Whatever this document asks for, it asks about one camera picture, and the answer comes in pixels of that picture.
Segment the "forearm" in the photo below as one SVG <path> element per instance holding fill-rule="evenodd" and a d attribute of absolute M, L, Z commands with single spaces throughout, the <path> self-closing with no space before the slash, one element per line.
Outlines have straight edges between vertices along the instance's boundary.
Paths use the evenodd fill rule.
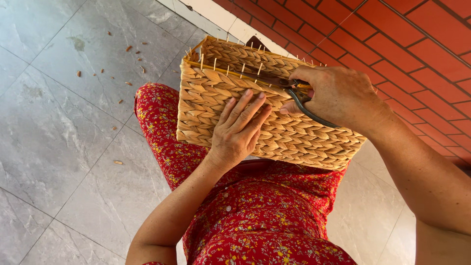
<path fill-rule="evenodd" d="M 198 207 L 225 172 L 204 159 L 188 178 L 168 195 L 144 221 L 134 237 L 141 244 L 175 246 Z"/>
<path fill-rule="evenodd" d="M 395 115 L 365 133 L 407 205 L 422 222 L 471 234 L 471 179 Z"/>

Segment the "woman's right hand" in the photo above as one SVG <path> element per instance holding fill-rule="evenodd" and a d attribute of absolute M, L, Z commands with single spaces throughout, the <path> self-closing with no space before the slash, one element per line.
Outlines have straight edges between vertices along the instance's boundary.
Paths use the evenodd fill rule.
<path fill-rule="evenodd" d="M 340 66 L 299 66 L 290 79 L 307 81 L 315 93 L 304 107 L 316 116 L 361 134 L 368 134 L 395 115 L 375 93 L 362 72 Z M 280 108 L 281 114 L 302 113 L 294 101 Z"/>

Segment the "woven basket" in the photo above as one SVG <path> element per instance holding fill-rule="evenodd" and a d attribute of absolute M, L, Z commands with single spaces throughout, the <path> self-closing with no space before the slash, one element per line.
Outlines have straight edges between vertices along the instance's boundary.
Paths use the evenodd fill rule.
<path fill-rule="evenodd" d="M 195 51 L 198 47 L 201 47 L 202 62 L 198 62 L 200 56 Z M 366 137 L 347 128 L 323 126 L 302 114 L 280 114 L 280 107 L 293 100 L 291 96 L 277 86 L 246 76 L 240 78 L 240 74 L 227 71 L 228 66 L 231 71 L 241 71 L 244 63 L 256 68 L 263 63 L 262 71 L 285 78 L 299 65 L 312 66 L 271 52 L 206 37 L 181 61 L 177 139 L 210 147 L 213 128 L 226 102 L 231 97 L 240 98 L 246 89 L 252 89 L 254 98 L 264 92 L 266 103 L 272 106 L 253 156 L 330 170 L 344 169 Z"/>

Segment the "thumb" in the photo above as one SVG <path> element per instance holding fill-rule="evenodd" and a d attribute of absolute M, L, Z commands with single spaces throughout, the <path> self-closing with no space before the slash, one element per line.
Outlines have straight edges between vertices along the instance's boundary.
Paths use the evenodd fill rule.
<path fill-rule="evenodd" d="M 280 108 L 280 114 L 302 114 L 302 111 L 296 105 L 296 102 L 290 101 Z"/>

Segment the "red floral dress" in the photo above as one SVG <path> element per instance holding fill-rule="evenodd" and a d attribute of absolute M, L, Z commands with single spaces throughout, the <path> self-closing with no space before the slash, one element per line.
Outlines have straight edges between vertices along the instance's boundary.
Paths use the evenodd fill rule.
<path fill-rule="evenodd" d="M 139 88 L 135 100 L 141 129 L 171 190 L 209 150 L 177 141 L 178 100 L 178 91 L 158 83 Z M 356 264 L 325 230 L 344 173 L 280 161 L 256 177 L 231 169 L 183 236 L 188 264 Z"/>

